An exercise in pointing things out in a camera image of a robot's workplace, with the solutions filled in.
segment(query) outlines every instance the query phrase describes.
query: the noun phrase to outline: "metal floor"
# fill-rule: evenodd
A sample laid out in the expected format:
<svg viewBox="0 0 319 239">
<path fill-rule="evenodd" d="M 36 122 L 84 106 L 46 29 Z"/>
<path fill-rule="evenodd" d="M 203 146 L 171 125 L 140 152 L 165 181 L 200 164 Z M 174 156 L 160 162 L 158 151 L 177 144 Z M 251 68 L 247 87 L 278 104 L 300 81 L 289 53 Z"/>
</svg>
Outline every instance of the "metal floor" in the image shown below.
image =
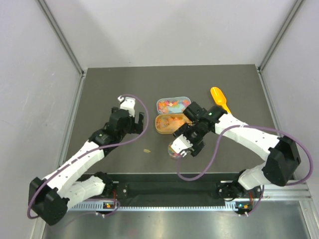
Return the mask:
<svg viewBox="0 0 319 239">
<path fill-rule="evenodd" d="M 233 212 L 68 213 L 43 239 L 310 239 L 298 202 L 263 202 L 250 217 Z"/>
<path fill-rule="evenodd" d="M 233 115 L 248 124 L 274 127 L 262 85 L 254 65 L 161 66 L 88 69 L 67 158 L 83 145 L 92 132 L 109 120 L 111 108 L 121 94 L 134 94 L 145 102 L 150 113 L 147 133 L 135 143 L 112 151 L 89 169 L 115 173 L 176 172 L 176 162 L 167 153 L 172 135 L 156 132 L 157 100 L 187 96 L 209 109 L 213 104 L 210 88 L 218 86 L 227 97 Z M 142 107 L 137 103 L 137 110 Z M 127 135 L 128 140 L 135 135 Z M 217 136 L 208 134 L 206 147 L 196 157 L 186 157 L 183 172 L 202 171 L 212 157 Z M 209 172 L 239 172 L 261 163 L 250 150 L 224 138 Z"/>
</svg>

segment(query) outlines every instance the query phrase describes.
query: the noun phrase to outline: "yellow tray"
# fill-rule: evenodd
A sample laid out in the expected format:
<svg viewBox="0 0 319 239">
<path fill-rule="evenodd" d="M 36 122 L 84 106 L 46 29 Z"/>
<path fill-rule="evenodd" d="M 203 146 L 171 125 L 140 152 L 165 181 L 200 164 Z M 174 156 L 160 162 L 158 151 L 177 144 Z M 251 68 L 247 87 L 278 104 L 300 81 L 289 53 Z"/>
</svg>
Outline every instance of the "yellow tray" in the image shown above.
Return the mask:
<svg viewBox="0 0 319 239">
<path fill-rule="evenodd" d="M 172 134 L 184 123 L 191 121 L 184 114 L 163 114 L 155 119 L 155 128 L 160 134 Z"/>
</svg>

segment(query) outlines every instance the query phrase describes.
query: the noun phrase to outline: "white backdrop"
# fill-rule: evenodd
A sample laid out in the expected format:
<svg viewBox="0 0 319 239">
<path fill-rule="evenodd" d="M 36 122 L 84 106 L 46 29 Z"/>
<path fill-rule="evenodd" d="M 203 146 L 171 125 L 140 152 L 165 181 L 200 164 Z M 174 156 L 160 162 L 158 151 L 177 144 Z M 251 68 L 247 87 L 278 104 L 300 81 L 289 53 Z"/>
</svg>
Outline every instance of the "white backdrop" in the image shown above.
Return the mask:
<svg viewBox="0 0 319 239">
<path fill-rule="evenodd" d="M 53 171 L 79 82 L 35 0 L 0 4 L 0 237 L 29 238 L 30 181 Z"/>
<path fill-rule="evenodd" d="M 259 65 L 295 0 L 46 0 L 82 68 Z"/>
<path fill-rule="evenodd" d="M 264 70 L 271 98 L 283 130 L 310 150 L 314 174 L 308 181 L 319 211 L 319 1 L 307 0 Z M 305 176 L 307 158 L 298 170 Z"/>
</svg>

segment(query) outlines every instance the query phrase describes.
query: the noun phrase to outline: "yellow spoon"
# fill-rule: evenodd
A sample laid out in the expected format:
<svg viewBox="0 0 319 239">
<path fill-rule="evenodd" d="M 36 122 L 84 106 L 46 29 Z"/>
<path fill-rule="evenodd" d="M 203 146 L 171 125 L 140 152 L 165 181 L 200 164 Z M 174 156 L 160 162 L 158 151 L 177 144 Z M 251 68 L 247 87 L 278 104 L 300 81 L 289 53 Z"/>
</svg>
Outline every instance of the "yellow spoon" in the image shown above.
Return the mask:
<svg viewBox="0 0 319 239">
<path fill-rule="evenodd" d="M 227 104 L 226 104 L 227 100 L 223 92 L 218 87 L 213 87 L 210 89 L 210 93 L 213 96 L 215 103 L 218 106 L 222 106 L 224 110 L 226 110 L 228 113 L 231 114 L 229 108 L 227 107 Z"/>
</svg>

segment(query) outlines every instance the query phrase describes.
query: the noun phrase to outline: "bowl of candy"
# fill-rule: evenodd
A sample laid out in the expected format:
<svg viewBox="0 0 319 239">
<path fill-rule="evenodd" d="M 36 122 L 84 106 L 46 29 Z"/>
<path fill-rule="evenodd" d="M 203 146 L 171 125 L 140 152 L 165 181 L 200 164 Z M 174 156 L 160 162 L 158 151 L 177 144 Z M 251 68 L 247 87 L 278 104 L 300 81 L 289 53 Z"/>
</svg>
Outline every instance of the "bowl of candy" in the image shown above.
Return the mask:
<svg viewBox="0 0 319 239">
<path fill-rule="evenodd" d="M 159 114 L 178 114 L 182 113 L 190 104 L 188 97 L 163 98 L 157 102 Z"/>
<path fill-rule="evenodd" d="M 184 114 L 164 114 L 155 119 L 156 130 L 160 134 L 172 134 L 185 123 L 191 121 Z"/>
</svg>

